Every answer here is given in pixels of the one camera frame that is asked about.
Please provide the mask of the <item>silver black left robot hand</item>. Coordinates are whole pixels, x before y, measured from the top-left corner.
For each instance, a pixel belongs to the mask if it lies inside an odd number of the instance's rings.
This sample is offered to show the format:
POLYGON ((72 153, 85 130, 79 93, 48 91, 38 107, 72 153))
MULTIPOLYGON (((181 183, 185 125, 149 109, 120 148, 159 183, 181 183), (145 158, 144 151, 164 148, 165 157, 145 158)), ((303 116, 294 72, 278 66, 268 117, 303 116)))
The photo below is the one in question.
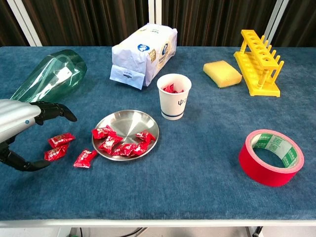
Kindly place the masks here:
POLYGON ((21 102, 1 99, 0 101, 0 161, 19 171, 33 172, 50 165, 46 160, 29 162, 9 149, 18 134, 33 126, 43 125, 45 120, 58 116, 75 122, 76 116, 63 104, 45 101, 21 102))

